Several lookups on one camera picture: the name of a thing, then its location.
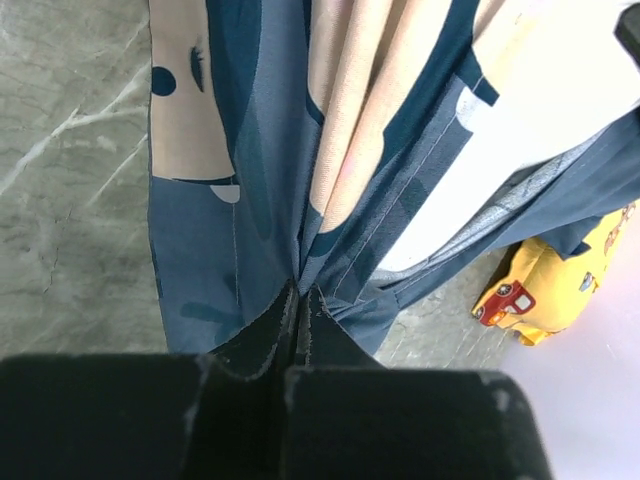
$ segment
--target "fabric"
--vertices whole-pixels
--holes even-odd
[[[539,238],[525,240],[509,274],[473,307],[474,317],[517,332],[520,343],[528,346],[571,326],[602,285],[635,209],[634,202],[603,217],[584,239],[589,249],[571,258],[563,259]]]
[[[574,55],[569,42],[551,58],[573,18],[568,0],[150,0],[149,229],[170,350],[224,343],[292,278],[302,294],[317,283],[374,351],[398,309],[486,249],[640,197],[637,157],[621,153],[638,148],[637,121],[606,129],[640,96],[624,50],[599,59],[611,68],[595,76],[548,73],[609,41],[586,35],[617,12],[602,1],[572,23],[591,46]],[[440,210],[462,177],[491,180],[455,204],[460,226],[515,170],[581,144],[486,235],[393,285],[370,282],[420,211],[432,212],[419,234],[436,248],[456,233],[438,231]],[[572,177],[580,189],[554,187]],[[584,188],[597,199],[582,202]],[[422,264],[414,257],[410,268]]]
[[[587,141],[637,104],[640,77],[613,34],[628,2],[581,2],[580,25],[575,21],[576,3],[550,3],[533,2],[539,9],[530,17],[535,25],[518,20],[528,12],[523,13],[523,4],[517,1],[505,2],[496,13],[496,19],[503,16],[505,23],[513,25],[504,67],[498,63],[497,74],[484,72],[500,96],[492,106],[479,102],[472,108],[466,103],[470,93],[460,96],[456,114],[464,128],[474,133],[473,138],[382,260],[381,270],[409,273],[411,267],[436,252],[441,256],[443,250],[455,251],[491,224],[499,225],[514,210],[514,200],[525,200],[523,196],[532,185],[548,183],[566,168],[571,147]],[[484,53],[476,50],[483,66]],[[553,73],[541,78],[540,72],[549,72],[551,65]],[[616,79],[603,76],[602,69],[616,72]],[[593,88],[592,82],[597,81],[598,87]],[[614,94],[613,89],[620,90]],[[584,112],[591,102],[603,106],[602,117],[591,113],[600,108],[595,104],[594,110]],[[580,111],[584,114],[576,118]],[[598,123],[604,118],[606,123]],[[497,204],[485,207],[480,217],[465,227],[515,171],[556,156],[560,158],[553,166],[527,179],[524,191],[514,192],[504,202],[497,199]],[[461,190],[464,202],[459,201]],[[438,225],[438,229],[425,237],[430,225]]]

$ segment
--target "floor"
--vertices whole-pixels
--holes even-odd
[[[147,242],[145,0],[0,0],[0,358],[166,349]],[[389,365],[492,367],[484,257],[403,312]]]

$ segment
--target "stitching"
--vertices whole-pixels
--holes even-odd
[[[478,86],[480,85],[480,82],[484,80],[484,74],[480,76],[480,78],[478,79],[478,81],[476,82],[476,84],[473,86],[473,89],[471,90],[471,93],[475,93],[475,91],[477,90]],[[351,260],[351,263],[349,264],[349,266],[347,267],[347,269],[345,270],[344,274],[342,275],[342,277],[340,278],[340,280],[338,281],[338,284],[336,285],[336,288],[333,290],[333,296],[335,297],[338,289],[340,288],[340,285],[342,285],[342,282],[344,281],[344,279],[347,277],[347,275],[349,274],[349,272],[351,271],[351,269],[353,268],[353,265],[356,263],[356,261],[358,260],[358,258],[360,257],[360,255],[362,254],[362,251],[366,248],[366,246],[369,244],[369,242],[371,241],[371,239],[373,238],[373,236],[375,235],[375,233],[378,231],[378,228],[380,228],[380,225],[382,225],[382,222],[384,222],[384,220],[387,218],[387,216],[389,215],[389,212],[391,212],[391,209],[393,209],[393,207],[396,205],[396,203],[398,202],[398,200],[400,199],[400,197],[402,196],[403,192],[406,190],[406,188],[409,186],[409,183],[411,183],[411,180],[414,179],[414,177],[418,174],[418,172],[420,171],[420,169],[422,168],[422,166],[424,165],[424,163],[427,161],[427,159],[431,156],[431,154],[433,153],[433,151],[435,150],[435,148],[438,146],[438,144],[440,143],[440,141],[442,140],[442,138],[444,137],[444,135],[447,133],[447,131],[449,130],[449,127],[451,127],[451,125],[453,124],[453,122],[456,119],[456,112],[454,111],[453,115],[451,116],[451,119],[449,120],[449,122],[447,123],[447,125],[444,127],[444,130],[442,131],[442,133],[440,133],[440,135],[438,136],[438,138],[436,139],[435,143],[431,146],[431,148],[429,149],[429,151],[427,152],[427,154],[425,155],[425,157],[422,159],[422,161],[418,164],[418,166],[416,167],[415,171],[411,174],[411,176],[409,177],[409,179],[406,181],[406,183],[404,184],[404,186],[402,187],[402,189],[400,190],[400,192],[398,193],[398,195],[395,197],[395,199],[393,200],[393,202],[391,202],[391,205],[389,205],[389,207],[387,208],[387,210],[384,212],[384,214],[382,215],[382,217],[380,218],[380,220],[378,221],[378,223],[376,224],[376,226],[373,228],[373,230],[371,231],[371,233],[369,234],[369,236],[366,238],[366,240],[363,242],[362,246],[360,247],[360,250],[358,250],[358,252],[356,253],[356,255],[353,257],[353,260]]]
[[[622,131],[620,133],[624,133],[626,132],[631,126],[633,125],[633,122],[629,122],[629,125],[627,125],[626,127],[624,127],[622,129]],[[567,181],[571,180],[571,178],[573,178],[577,173],[578,170],[582,169],[583,167],[589,165],[589,163],[593,162],[595,158],[598,157],[598,154],[604,150],[607,146],[611,145],[613,143],[613,140],[609,140],[606,143],[604,143],[603,145],[600,146],[600,148],[598,148],[598,150],[596,150],[594,152],[594,154],[591,156],[591,159],[587,159],[585,161],[585,163],[583,163],[582,165],[580,165],[575,172],[573,172],[571,175],[567,176]],[[445,260],[443,263],[439,264],[439,265],[435,265],[433,269],[427,270],[425,272],[422,273],[422,275],[419,275],[418,277],[409,280],[408,283],[404,286],[402,286],[401,288],[399,288],[398,290],[396,290],[396,295],[397,294],[401,294],[402,292],[404,292],[406,289],[412,287],[413,285],[415,285],[417,282],[419,282],[420,280],[422,280],[423,278],[425,278],[427,275],[430,275],[431,273],[439,270],[441,267],[443,267],[444,265],[448,264],[450,261],[455,260],[457,257],[459,257],[460,255],[462,255],[464,252],[466,252],[467,250],[469,250],[474,244],[468,245],[467,247],[463,248],[462,250],[460,250],[458,253],[456,253],[454,256],[452,256],[450,259]]]
[[[236,204],[231,204],[231,224],[233,228],[233,257],[236,270],[236,304],[240,306],[240,282],[238,281],[238,244],[236,243]]]

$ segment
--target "yellow pillow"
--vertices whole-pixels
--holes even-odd
[[[635,207],[634,202],[604,217],[584,239],[590,250],[568,260],[539,238],[523,242],[509,274],[480,297],[473,316],[516,331],[529,346],[569,327],[601,285]]]

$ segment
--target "gray fabric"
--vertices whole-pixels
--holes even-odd
[[[424,262],[402,272],[376,270],[371,282],[384,286],[399,282],[425,269],[446,262],[451,257],[490,234],[511,219],[520,208],[569,168],[602,135],[598,132],[587,141],[558,155],[541,166],[516,172],[447,244]]]

